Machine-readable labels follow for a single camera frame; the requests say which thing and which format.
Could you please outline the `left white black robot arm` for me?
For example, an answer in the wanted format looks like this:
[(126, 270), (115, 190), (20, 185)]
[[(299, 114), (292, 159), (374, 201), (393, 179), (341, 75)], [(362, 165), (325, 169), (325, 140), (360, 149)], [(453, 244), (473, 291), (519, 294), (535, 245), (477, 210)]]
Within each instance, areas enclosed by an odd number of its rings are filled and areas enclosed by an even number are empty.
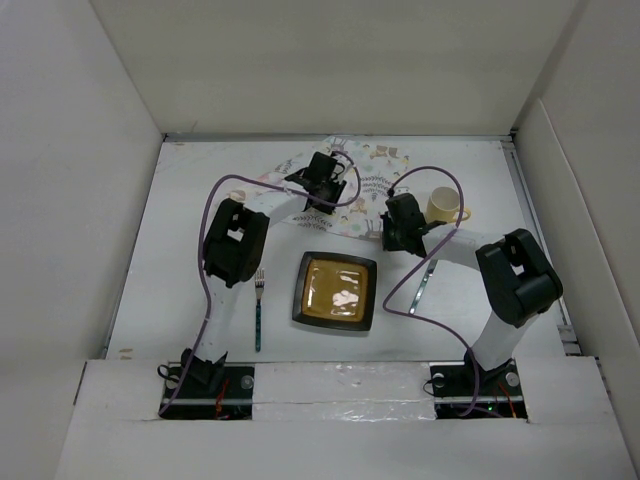
[[(347, 200), (341, 198), (349, 172), (357, 173), (358, 169), (347, 154), (316, 152), (308, 166), (276, 184), (230, 174), (214, 185), (205, 204), (198, 237), (205, 316), (196, 343), (183, 359), (183, 367), (190, 370), (188, 384), (196, 393), (208, 397), (222, 387), (223, 373), (218, 367), (226, 359), (227, 331), (242, 285), (253, 279), (260, 266), (269, 228), (311, 208), (330, 214), (355, 202), (360, 196), (360, 180), (356, 181), (357, 193)], [(226, 198), (210, 215), (217, 190), (229, 180), (258, 186), (263, 191), (246, 202)]]

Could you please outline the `yellow ceramic mug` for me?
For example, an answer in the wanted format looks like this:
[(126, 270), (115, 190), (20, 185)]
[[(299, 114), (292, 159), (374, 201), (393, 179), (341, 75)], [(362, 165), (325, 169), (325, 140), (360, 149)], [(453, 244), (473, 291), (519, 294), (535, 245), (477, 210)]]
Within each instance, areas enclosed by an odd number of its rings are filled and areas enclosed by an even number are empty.
[(434, 221), (455, 223), (459, 214), (462, 214), (462, 222), (471, 218), (471, 211), (461, 207), (461, 197), (457, 190), (442, 186), (432, 191), (425, 212), (428, 223)]

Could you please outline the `floral patterned cloth napkin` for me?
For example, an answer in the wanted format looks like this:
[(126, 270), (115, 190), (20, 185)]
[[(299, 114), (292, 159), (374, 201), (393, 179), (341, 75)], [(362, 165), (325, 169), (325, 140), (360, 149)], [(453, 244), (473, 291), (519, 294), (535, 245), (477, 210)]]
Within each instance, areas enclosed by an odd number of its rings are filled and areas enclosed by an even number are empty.
[(347, 170), (346, 188), (341, 195), (342, 201), (355, 194), (359, 198), (346, 207), (334, 210), (331, 214), (322, 213), (314, 208), (298, 213), (286, 219), (289, 224), (306, 229), (327, 232), (339, 236), (375, 239), (380, 236), (384, 213), (384, 203), (392, 183), (411, 166), (408, 151), (397, 146), (376, 144), (370, 140), (357, 141), (341, 137), (328, 137), (307, 151), (281, 162), (272, 170), (260, 176), (262, 182), (279, 185), (285, 176), (308, 165), (315, 152), (333, 153), (344, 165), (345, 156), (352, 158), (360, 172), (361, 181), (356, 181), (352, 169)]

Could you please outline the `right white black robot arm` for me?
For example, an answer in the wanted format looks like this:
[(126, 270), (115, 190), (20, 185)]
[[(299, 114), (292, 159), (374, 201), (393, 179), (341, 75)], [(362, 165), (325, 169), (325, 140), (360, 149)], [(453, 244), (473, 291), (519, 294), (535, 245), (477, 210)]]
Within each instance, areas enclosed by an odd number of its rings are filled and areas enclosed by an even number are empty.
[(427, 222), (413, 195), (386, 201), (382, 215), (385, 251), (405, 251), (430, 261), (448, 261), (478, 271), (491, 314), (471, 347), (475, 359), (462, 369), (462, 381), (483, 394), (499, 379), (530, 324), (563, 295), (563, 285), (534, 236), (516, 229), (502, 237)]

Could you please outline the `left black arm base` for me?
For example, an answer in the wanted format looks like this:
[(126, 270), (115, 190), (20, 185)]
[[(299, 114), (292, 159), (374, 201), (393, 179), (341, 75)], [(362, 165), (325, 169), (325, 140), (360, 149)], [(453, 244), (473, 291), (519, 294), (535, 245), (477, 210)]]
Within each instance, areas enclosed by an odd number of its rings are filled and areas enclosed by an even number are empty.
[(194, 357), (183, 375), (192, 353), (185, 349), (179, 362), (161, 364), (157, 374), (163, 380), (158, 416), (165, 420), (251, 420), (255, 365), (227, 363)]

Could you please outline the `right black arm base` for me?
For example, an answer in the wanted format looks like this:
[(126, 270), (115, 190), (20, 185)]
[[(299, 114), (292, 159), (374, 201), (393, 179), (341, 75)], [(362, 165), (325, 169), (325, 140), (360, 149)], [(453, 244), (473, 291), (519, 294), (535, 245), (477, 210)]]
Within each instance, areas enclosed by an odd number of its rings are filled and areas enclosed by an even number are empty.
[(433, 399), (439, 420), (528, 418), (513, 359), (490, 371), (475, 371), (467, 358), (431, 362), (429, 373), (423, 391)]

